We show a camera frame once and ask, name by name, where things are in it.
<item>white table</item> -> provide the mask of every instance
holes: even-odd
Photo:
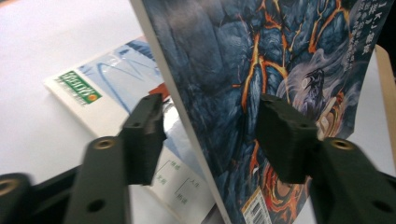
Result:
[[[0,7],[0,174],[40,183],[78,164],[93,136],[43,86],[45,77],[142,35],[128,0],[16,1]],[[349,138],[395,175],[377,66],[361,93]],[[141,187],[131,187],[135,223],[177,223]],[[309,203],[297,223],[314,223]]]

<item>green label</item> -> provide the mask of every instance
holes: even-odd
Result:
[[[74,71],[59,76],[58,81],[64,85],[74,97],[78,98],[79,102],[83,105],[90,104],[102,97],[99,92]]]

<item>brass screw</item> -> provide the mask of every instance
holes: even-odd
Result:
[[[95,149],[108,149],[110,147],[113,147],[116,144],[116,142],[113,139],[103,139],[93,146]]]
[[[350,144],[347,141],[341,140],[341,139],[332,140],[331,144],[333,147],[337,147],[337,148],[343,149],[343,150],[351,150],[354,148],[352,144]]]
[[[17,179],[0,180],[0,196],[6,195],[14,190],[19,184]]]

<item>white barcode label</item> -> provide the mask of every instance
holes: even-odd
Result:
[[[257,188],[247,200],[242,213],[247,224],[272,224],[260,188]]]

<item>book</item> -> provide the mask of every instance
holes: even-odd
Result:
[[[226,223],[291,223],[305,185],[282,183],[255,138],[262,93],[347,138],[392,1],[131,0]]]
[[[96,137],[117,135],[139,100],[165,92],[144,37],[45,80],[45,86]],[[148,191],[181,223],[206,223],[215,201],[170,97],[164,97],[162,154]]]

